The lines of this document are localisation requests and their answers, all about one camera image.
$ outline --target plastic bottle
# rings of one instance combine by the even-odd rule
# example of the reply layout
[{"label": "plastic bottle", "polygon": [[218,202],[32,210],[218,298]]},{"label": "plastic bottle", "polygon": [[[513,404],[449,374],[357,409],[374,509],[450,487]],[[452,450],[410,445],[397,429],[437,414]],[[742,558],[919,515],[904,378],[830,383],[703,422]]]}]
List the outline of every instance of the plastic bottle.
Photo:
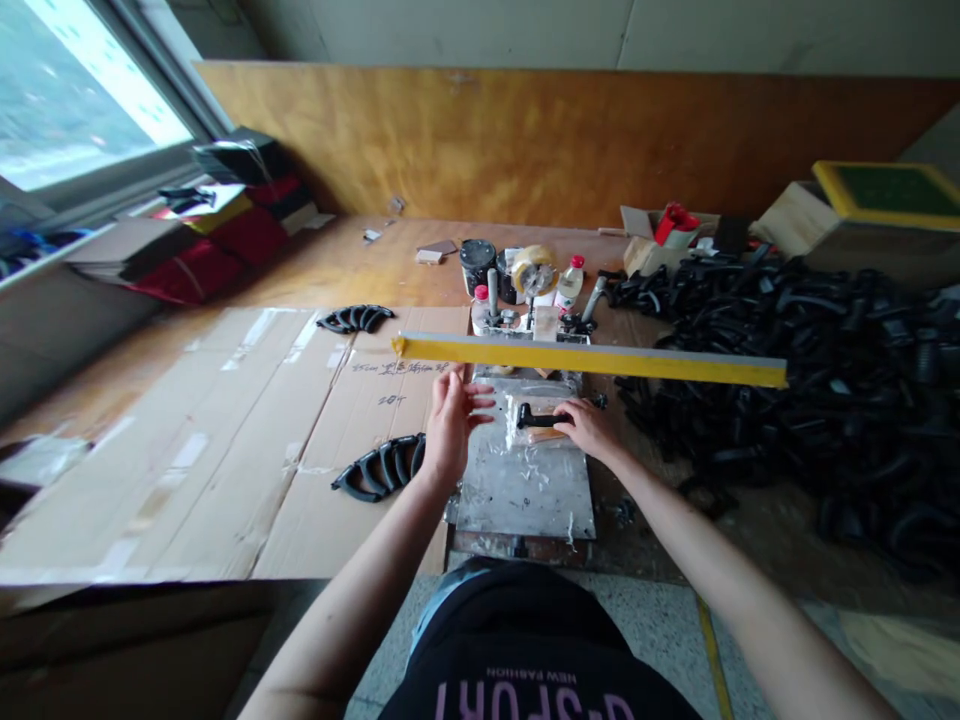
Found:
[{"label": "plastic bottle", "polygon": [[486,285],[477,285],[473,290],[473,307],[470,308],[470,321],[473,323],[473,334],[484,334],[487,327],[487,313],[490,311],[490,291]]},{"label": "plastic bottle", "polygon": [[570,258],[570,267],[563,271],[557,281],[557,296],[553,304],[560,308],[560,314],[566,315],[573,309],[580,288],[583,287],[583,255]]}]

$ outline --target black container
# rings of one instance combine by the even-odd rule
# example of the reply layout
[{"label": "black container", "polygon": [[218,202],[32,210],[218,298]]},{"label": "black container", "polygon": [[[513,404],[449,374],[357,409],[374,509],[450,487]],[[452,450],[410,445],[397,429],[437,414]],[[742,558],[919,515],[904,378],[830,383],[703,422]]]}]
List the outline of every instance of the black container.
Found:
[{"label": "black container", "polygon": [[460,265],[467,295],[473,297],[477,285],[487,284],[487,270],[497,261],[497,249],[486,240],[464,240],[460,245]]},{"label": "black container", "polygon": [[510,277],[510,266],[507,263],[507,254],[510,254],[510,261],[512,262],[514,253],[520,252],[522,249],[523,248],[504,248],[497,255],[497,273],[500,275],[497,297],[507,305],[517,304],[517,289],[513,286],[513,278]]}]

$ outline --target window frame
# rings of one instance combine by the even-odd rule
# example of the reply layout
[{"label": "window frame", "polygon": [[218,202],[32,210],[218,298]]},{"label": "window frame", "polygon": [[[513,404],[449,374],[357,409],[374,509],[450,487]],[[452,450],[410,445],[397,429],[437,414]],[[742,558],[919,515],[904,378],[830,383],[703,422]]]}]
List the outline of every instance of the window frame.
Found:
[{"label": "window frame", "polygon": [[[165,184],[179,184],[196,177],[201,171],[192,161],[190,148],[227,132],[153,32],[136,3],[127,0],[84,2],[130,54],[193,138],[37,190],[21,191],[13,186],[17,192],[52,211],[38,218],[33,229],[40,231],[103,222],[146,199]],[[0,183],[0,196],[9,197],[11,185]]]}]

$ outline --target yellow floor line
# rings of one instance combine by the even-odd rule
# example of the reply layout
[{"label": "yellow floor line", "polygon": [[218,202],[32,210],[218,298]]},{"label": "yellow floor line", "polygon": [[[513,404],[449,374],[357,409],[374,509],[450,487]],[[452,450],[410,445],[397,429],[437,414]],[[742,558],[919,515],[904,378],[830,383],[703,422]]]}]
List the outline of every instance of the yellow floor line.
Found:
[{"label": "yellow floor line", "polygon": [[700,629],[703,631],[703,641],[707,646],[707,659],[710,661],[713,687],[717,691],[720,717],[723,720],[734,720],[733,706],[730,704],[730,691],[727,690],[727,680],[723,676],[723,665],[720,663],[720,647],[717,645],[717,635],[713,631],[710,608],[707,607],[707,604],[699,595],[697,595],[697,610],[700,613]]}]

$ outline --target cardboard sheet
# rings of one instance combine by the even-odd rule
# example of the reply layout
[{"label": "cardboard sheet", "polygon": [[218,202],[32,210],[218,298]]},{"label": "cardboard sheet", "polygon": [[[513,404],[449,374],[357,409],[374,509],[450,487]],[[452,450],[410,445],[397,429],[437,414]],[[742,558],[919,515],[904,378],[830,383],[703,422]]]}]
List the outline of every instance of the cardboard sheet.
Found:
[{"label": "cardboard sheet", "polygon": [[[401,361],[389,338],[401,330],[466,334],[469,308],[409,308],[376,335],[359,335],[317,421],[255,578],[331,577],[392,504],[361,503],[330,489],[343,469],[388,438],[424,430],[430,386],[448,363]],[[443,572],[441,523],[420,571]]]},{"label": "cardboard sheet", "polygon": [[[0,586],[241,580],[255,565],[257,577],[332,575],[313,569],[339,567],[319,560],[349,557],[389,503],[371,514],[337,498],[346,501],[335,512],[350,528],[343,533],[324,520],[322,501],[339,494],[331,478],[311,506],[316,517],[305,507],[291,514],[291,483],[301,474],[322,480],[297,472],[301,460],[342,467],[372,447],[371,437],[418,432],[437,371],[409,364],[384,372],[395,362],[390,337],[403,323],[465,333],[468,309],[400,310],[402,319],[377,335],[355,336],[318,329],[327,312],[225,311],[7,529]],[[283,562],[258,563],[265,546],[274,549],[265,558],[279,550]],[[430,557],[430,570],[441,572],[442,548],[439,560]]]}]

